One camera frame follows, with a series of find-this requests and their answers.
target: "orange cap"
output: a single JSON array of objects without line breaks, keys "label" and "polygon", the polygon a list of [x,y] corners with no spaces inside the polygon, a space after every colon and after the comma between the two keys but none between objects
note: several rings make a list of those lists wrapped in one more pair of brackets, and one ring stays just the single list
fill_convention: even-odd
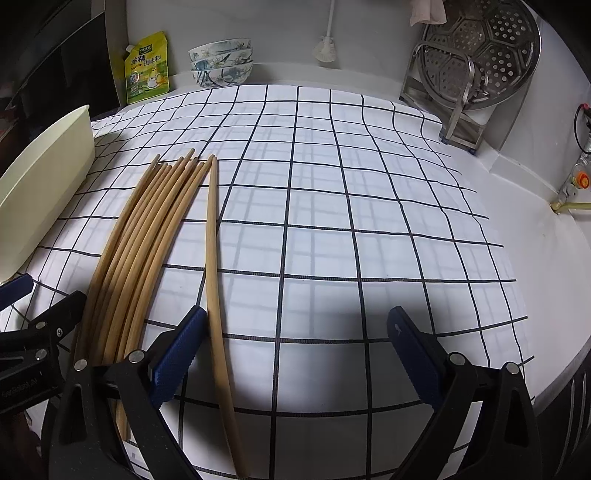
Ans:
[{"label": "orange cap", "polygon": [[580,189],[586,189],[587,187],[589,187],[589,176],[584,171],[580,171],[579,173],[577,173],[576,181],[577,187],[579,187]]}]

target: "floral bowl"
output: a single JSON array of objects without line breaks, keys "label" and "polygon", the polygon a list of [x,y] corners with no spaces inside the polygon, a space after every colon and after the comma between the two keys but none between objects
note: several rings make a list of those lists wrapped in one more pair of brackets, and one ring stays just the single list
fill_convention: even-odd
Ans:
[{"label": "floral bowl", "polygon": [[222,67],[232,67],[234,65],[244,65],[252,61],[252,48],[232,51],[213,57],[191,62],[191,70],[212,70]]},{"label": "floral bowl", "polygon": [[232,87],[244,83],[251,74],[252,62],[212,70],[193,70],[193,78],[203,88]]},{"label": "floral bowl", "polygon": [[191,61],[203,60],[207,57],[224,55],[236,50],[251,48],[250,38],[233,38],[231,40],[215,41],[189,50]]}]

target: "silver screw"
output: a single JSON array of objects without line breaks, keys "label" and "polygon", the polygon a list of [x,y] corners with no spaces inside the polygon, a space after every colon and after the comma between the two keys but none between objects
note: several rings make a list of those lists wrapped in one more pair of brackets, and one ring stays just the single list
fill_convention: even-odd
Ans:
[{"label": "silver screw", "polygon": [[452,353],[449,360],[454,365],[463,365],[466,363],[466,358],[461,353]]},{"label": "silver screw", "polygon": [[517,375],[519,373],[519,366],[517,364],[514,364],[513,362],[508,362],[507,370],[510,374]]},{"label": "silver screw", "polygon": [[80,372],[86,368],[86,365],[88,365],[88,362],[86,360],[84,360],[83,358],[81,358],[80,360],[78,360],[74,364],[74,370],[76,370],[77,372]]},{"label": "silver screw", "polygon": [[129,361],[133,364],[137,364],[144,359],[144,351],[143,350],[134,350],[129,354]]}]

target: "pink cloth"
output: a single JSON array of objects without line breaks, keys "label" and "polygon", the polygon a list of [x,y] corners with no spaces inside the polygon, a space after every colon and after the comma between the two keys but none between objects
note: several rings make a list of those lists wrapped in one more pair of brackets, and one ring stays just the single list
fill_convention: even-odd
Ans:
[{"label": "pink cloth", "polygon": [[411,26],[415,23],[440,25],[447,21],[443,0],[411,0],[410,4],[413,7]]}]

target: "white wall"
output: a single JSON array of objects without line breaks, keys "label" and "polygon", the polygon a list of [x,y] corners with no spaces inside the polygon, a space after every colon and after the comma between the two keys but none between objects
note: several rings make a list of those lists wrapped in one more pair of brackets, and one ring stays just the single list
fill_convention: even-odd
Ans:
[{"label": "white wall", "polygon": [[[312,49],[326,33],[329,6],[329,0],[127,0],[129,41],[164,30],[170,73],[176,74],[190,69],[187,50],[224,38],[249,37],[256,63],[305,64],[303,77],[314,76],[320,70]],[[380,83],[381,90],[394,90],[402,83],[424,28],[410,27],[410,12],[410,0],[336,0],[333,36],[338,61],[333,68],[343,70],[343,87],[362,87],[371,76],[393,80]],[[277,68],[271,65],[267,70]]]},{"label": "white wall", "polygon": [[[540,62],[501,154],[558,189],[579,156],[573,136],[573,117],[579,104],[591,100],[591,86],[554,29],[543,20],[539,23]],[[584,127],[579,132],[583,138],[587,137]]]}]

